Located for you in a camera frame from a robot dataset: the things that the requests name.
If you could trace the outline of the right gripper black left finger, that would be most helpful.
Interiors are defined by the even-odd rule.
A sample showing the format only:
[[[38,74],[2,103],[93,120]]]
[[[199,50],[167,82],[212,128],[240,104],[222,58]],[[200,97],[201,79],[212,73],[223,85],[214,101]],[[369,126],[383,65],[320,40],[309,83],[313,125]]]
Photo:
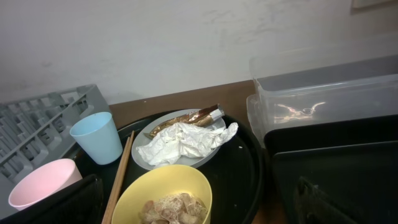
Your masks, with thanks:
[[[9,217],[1,224],[101,223],[103,181],[91,174]]]

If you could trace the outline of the food leftovers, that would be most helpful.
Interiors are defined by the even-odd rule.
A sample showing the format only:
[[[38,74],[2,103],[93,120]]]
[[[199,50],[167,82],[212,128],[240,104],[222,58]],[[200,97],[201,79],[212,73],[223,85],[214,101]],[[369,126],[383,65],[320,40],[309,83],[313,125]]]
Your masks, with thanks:
[[[198,197],[179,193],[147,201],[138,216],[145,224],[201,224],[209,212]]]

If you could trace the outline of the brown foil snack wrapper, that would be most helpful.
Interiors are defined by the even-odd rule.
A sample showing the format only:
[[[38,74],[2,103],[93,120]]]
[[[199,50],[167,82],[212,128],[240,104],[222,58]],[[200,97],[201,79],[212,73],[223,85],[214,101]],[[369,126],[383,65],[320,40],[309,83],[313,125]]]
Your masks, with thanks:
[[[220,104],[213,105],[207,108],[200,109],[198,111],[190,112],[172,119],[168,119],[155,126],[149,133],[144,133],[144,136],[149,139],[153,139],[163,129],[168,128],[175,123],[192,124],[204,128],[215,123],[223,116],[224,110],[221,108]]]

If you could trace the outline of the light blue plastic cup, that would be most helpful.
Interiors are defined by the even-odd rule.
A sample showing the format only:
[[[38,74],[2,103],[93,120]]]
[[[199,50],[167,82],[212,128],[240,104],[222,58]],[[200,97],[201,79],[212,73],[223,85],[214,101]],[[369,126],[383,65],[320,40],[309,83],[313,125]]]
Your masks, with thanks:
[[[83,118],[72,126],[70,135],[98,165],[110,164],[123,153],[113,116],[109,112]]]

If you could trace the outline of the yellow plastic bowl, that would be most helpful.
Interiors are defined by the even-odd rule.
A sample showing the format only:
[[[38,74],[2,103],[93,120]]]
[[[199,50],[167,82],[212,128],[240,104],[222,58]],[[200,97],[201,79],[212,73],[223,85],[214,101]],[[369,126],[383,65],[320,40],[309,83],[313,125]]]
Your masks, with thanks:
[[[179,193],[199,198],[208,209],[203,222],[211,222],[213,195],[208,179],[198,169],[177,164],[151,170],[137,178],[120,196],[111,222],[139,223],[138,213],[147,201]]]

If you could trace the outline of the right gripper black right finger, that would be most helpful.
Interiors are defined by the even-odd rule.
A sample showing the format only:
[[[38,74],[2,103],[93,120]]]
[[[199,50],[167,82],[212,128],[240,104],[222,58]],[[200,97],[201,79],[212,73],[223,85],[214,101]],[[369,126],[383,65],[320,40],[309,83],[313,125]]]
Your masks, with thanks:
[[[349,210],[334,202],[328,194],[305,177],[299,177],[294,205],[300,224],[357,224]]]

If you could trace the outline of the pink plastic cup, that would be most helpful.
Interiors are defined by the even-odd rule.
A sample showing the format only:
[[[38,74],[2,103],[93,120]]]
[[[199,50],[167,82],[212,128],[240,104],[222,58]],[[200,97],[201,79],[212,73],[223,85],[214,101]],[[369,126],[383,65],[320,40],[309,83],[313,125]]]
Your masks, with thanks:
[[[21,211],[78,182],[83,177],[72,159],[49,162],[24,177],[9,194],[9,205]]]

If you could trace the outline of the white napkin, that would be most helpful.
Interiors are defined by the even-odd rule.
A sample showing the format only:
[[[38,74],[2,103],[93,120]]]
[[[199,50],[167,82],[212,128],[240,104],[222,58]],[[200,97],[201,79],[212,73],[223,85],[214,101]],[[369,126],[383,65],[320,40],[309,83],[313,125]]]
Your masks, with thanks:
[[[153,140],[137,147],[139,155],[151,166],[175,164],[181,157],[202,158],[228,142],[238,131],[238,124],[227,128],[208,129],[187,123],[175,123]]]

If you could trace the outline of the grey round plate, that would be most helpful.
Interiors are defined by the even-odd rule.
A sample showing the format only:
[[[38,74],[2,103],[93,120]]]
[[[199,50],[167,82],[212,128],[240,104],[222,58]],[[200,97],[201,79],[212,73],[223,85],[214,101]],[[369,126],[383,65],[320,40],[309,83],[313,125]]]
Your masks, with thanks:
[[[136,147],[138,146],[145,146],[151,142],[151,140],[145,136],[145,133],[149,133],[154,127],[156,127],[158,124],[180,116],[184,114],[188,114],[194,111],[198,111],[198,109],[186,109],[186,110],[176,110],[176,111],[167,111],[165,113],[159,113],[155,114],[154,117],[152,117],[149,121],[148,124],[145,124],[144,127],[142,128],[141,131],[135,131],[136,136],[134,137],[134,141],[132,143],[132,149],[131,149],[131,156],[134,160],[134,162],[142,167],[143,169],[146,170],[152,170],[155,169],[155,166],[152,166],[145,162],[141,155],[139,154],[138,150]],[[175,164],[180,164],[180,165],[186,165],[186,166],[192,166],[194,168],[199,168],[206,162],[208,162],[212,157],[216,155],[216,153],[219,151],[221,147],[217,147],[212,150],[212,152],[207,155],[206,157],[197,157],[197,158],[190,158],[186,156],[181,156]]]

